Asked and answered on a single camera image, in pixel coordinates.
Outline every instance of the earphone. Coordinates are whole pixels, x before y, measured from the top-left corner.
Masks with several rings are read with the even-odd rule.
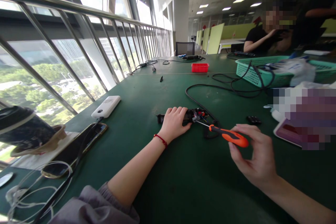
[[[55,194],[55,192],[57,192],[58,188],[56,187],[53,187],[53,186],[47,186],[47,187],[41,187],[39,189],[36,189],[35,191],[32,191],[30,193],[28,193],[27,195],[26,192],[28,192],[41,178],[43,178],[43,175],[41,175],[40,177],[38,177],[35,182],[28,188],[28,189],[25,189],[25,188],[21,188],[22,184],[34,173],[36,172],[37,170],[39,170],[40,168],[44,168],[45,166],[47,165],[51,165],[51,164],[56,164],[56,163],[61,163],[61,164],[64,164],[66,166],[68,166],[69,168],[69,173],[68,173],[68,177],[72,174],[72,168],[71,166],[68,164],[68,163],[65,163],[63,161],[53,161],[53,162],[49,162],[47,164],[43,164],[43,165],[40,165],[39,167],[36,168],[36,170],[32,170],[30,171],[21,181],[20,183],[17,185],[17,186],[14,186],[13,188],[9,189],[6,193],[6,200],[7,202],[11,205],[9,211],[8,211],[8,222],[9,223],[12,223],[12,219],[13,219],[13,216],[14,216],[14,211],[15,211],[15,208],[31,208],[31,207],[35,207],[37,205],[45,205],[46,202],[33,202],[33,203],[24,203],[23,200],[28,197],[29,195],[37,192],[37,191],[40,191],[40,190],[43,190],[43,189],[53,189],[54,190],[54,193],[52,194],[52,196]],[[53,207],[60,201],[60,199],[63,197],[63,195],[65,194],[65,192],[67,191],[70,183],[71,183],[71,180],[72,178],[70,179],[70,182],[69,184],[67,185],[66,189],[64,190],[63,194],[59,197],[59,199],[53,203],[49,208],[48,210],[43,214],[43,216],[45,216],[47,213],[51,213],[51,219],[53,218],[54,216],[54,210],[53,210]],[[37,211],[36,213],[34,213],[33,215],[31,215],[29,218],[21,221],[21,222],[18,222],[16,224],[22,224],[22,223],[26,223],[26,221],[30,220],[32,217],[34,217],[36,214],[39,213],[39,211]]]

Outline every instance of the person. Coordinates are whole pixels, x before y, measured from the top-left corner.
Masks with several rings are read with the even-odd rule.
[[[98,191],[86,186],[80,196],[66,203],[49,223],[139,223],[139,215],[132,203],[166,146],[190,129],[191,123],[182,126],[186,111],[185,107],[169,108],[158,136]],[[270,137],[251,125],[237,124],[232,130],[252,138],[252,160],[244,160],[234,144],[229,143],[229,147],[238,169],[253,185],[301,224],[336,223],[336,212],[309,198],[277,175]]]
[[[292,48],[315,43],[325,29],[325,20],[336,17],[335,0],[308,0],[301,8],[292,36]]]
[[[274,54],[284,52],[291,46],[292,29],[289,25],[294,18],[295,0],[271,0],[265,5],[263,24],[252,28],[244,43],[245,53]]]

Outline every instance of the bracelet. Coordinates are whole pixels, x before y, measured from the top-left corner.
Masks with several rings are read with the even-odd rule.
[[[158,138],[160,138],[161,139],[161,141],[162,141],[162,143],[165,145],[165,147],[166,147],[166,149],[167,149],[167,147],[168,147],[168,144],[167,144],[167,142],[165,141],[165,140],[163,140],[163,138],[162,137],[160,137],[159,135],[157,135],[157,134],[154,134],[154,137],[158,137]]]

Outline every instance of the orange screwdriver handle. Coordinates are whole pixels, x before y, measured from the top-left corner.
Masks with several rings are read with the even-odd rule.
[[[237,132],[226,129],[220,129],[213,124],[209,126],[209,130],[222,134],[222,137],[226,141],[234,143],[240,147],[246,148],[249,145],[248,140],[242,135],[238,134]]]

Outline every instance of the pink object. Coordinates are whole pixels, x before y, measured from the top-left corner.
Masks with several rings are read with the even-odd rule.
[[[209,64],[191,64],[191,71],[192,72],[208,72]]]

